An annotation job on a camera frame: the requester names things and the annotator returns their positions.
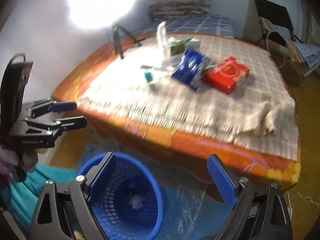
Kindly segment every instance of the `blue plastic basket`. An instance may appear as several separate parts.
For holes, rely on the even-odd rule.
[[[87,161],[79,175],[86,175],[105,155]],[[100,201],[91,206],[92,211],[110,240],[152,240],[158,235],[163,220],[160,187],[141,162],[123,153],[115,153],[115,156],[116,169],[105,184]],[[128,205],[129,189],[134,195],[145,196],[138,210]]]

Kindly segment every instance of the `blue gripper pad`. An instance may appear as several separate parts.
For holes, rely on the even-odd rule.
[[[90,193],[87,199],[88,203],[93,205],[98,202],[105,191],[106,186],[115,171],[117,166],[116,155],[113,154],[111,158],[103,165],[97,174],[96,178],[90,185]]]
[[[57,102],[50,105],[49,109],[55,113],[73,111],[77,109],[77,104],[76,102]]]
[[[234,207],[237,204],[236,187],[212,155],[210,155],[207,160],[207,169],[223,201]]]

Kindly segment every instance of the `screw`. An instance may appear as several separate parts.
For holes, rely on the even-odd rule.
[[[241,177],[240,182],[243,184],[247,184],[249,182],[249,180],[246,177]]]
[[[83,181],[84,180],[84,176],[83,175],[79,175],[76,177],[76,181]]]
[[[271,182],[271,187],[277,188],[277,187],[278,187],[278,183],[276,183],[276,182]]]
[[[46,186],[50,186],[50,185],[52,185],[52,183],[53,183],[52,179],[48,179],[48,180],[45,182],[45,185],[46,185]]]

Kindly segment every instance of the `white blanket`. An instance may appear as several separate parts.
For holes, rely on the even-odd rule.
[[[197,91],[170,78],[170,71],[154,71],[147,84],[141,65],[159,66],[156,38],[132,48],[96,78],[78,104],[132,121],[177,129],[233,142],[244,148],[297,160],[298,128],[294,100],[265,50],[240,41],[206,35],[196,37],[201,52],[219,63],[229,56],[250,68],[250,75],[230,95],[203,82]]]

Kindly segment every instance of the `bright light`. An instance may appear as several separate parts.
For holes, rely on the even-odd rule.
[[[71,20],[81,28],[109,26],[126,14],[135,0],[68,0]]]

